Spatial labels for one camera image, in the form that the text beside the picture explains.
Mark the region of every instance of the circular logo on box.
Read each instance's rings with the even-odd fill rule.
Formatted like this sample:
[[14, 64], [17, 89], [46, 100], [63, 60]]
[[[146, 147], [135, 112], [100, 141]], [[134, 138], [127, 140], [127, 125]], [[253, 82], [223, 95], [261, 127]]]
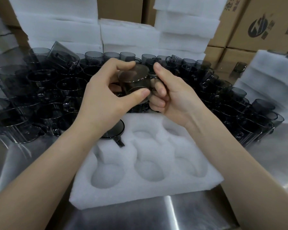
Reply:
[[251, 38], [255, 38], [260, 36], [266, 28], [268, 27], [268, 20], [266, 19], [265, 14], [260, 19], [256, 19], [250, 27], [248, 28], [248, 35]]

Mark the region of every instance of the cardboard box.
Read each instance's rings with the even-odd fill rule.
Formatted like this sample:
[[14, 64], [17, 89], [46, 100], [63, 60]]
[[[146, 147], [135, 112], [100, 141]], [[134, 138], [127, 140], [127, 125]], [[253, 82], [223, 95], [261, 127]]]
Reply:
[[233, 71], [237, 62], [240, 61], [250, 64], [255, 54], [256, 52], [253, 51], [226, 48], [215, 68], [215, 73], [219, 75], [220, 79], [224, 79], [234, 84], [236, 80], [230, 79], [229, 75]]
[[22, 29], [9, 27], [9, 30], [12, 32], [12, 34], [15, 35], [16, 40], [17, 40], [20, 47], [30, 48], [30, 46], [28, 44], [28, 36], [26, 35], [26, 33]]
[[209, 47], [208, 46], [205, 50], [206, 56], [204, 60], [210, 61], [211, 68], [214, 69], [216, 65], [218, 64], [223, 51], [224, 51], [223, 47]]
[[208, 46], [226, 47], [248, 0], [227, 0], [220, 24]]
[[142, 23], [155, 25], [156, 11], [153, 9], [155, 0], [143, 0]]
[[288, 51], [288, 0], [251, 0], [228, 47]]
[[5, 25], [20, 27], [20, 24], [16, 18], [9, 0], [0, 0], [0, 17], [2, 18]]
[[143, 0], [97, 0], [98, 18], [141, 23]]

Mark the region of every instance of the skin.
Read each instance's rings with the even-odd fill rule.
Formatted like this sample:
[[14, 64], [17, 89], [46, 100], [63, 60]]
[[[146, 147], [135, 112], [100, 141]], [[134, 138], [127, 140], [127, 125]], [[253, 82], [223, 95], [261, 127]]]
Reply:
[[[62, 195], [93, 144], [133, 106], [149, 95], [140, 89], [116, 97], [109, 85], [135, 62], [110, 59], [87, 85], [73, 125], [0, 193], [0, 230], [45, 229]], [[288, 230], [288, 193], [234, 139], [194, 90], [158, 63], [157, 92], [150, 107], [185, 127], [223, 175], [222, 187], [246, 229]]]

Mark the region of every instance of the glass mug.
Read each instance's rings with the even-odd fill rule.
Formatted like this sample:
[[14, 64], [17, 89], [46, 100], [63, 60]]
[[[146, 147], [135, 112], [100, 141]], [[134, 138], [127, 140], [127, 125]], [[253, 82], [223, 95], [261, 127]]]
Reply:
[[148, 67], [142, 64], [137, 64], [130, 70], [121, 71], [118, 79], [119, 85], [126, 95], [141, 88], [147, 88], [150, 90], [150, 95], [139, 104], [143, 104], [150, 99], [152, 91], [156, 91], [154, 86], [155, 83], [157, 80], [161, 81], [156, 75], [150, 74]]

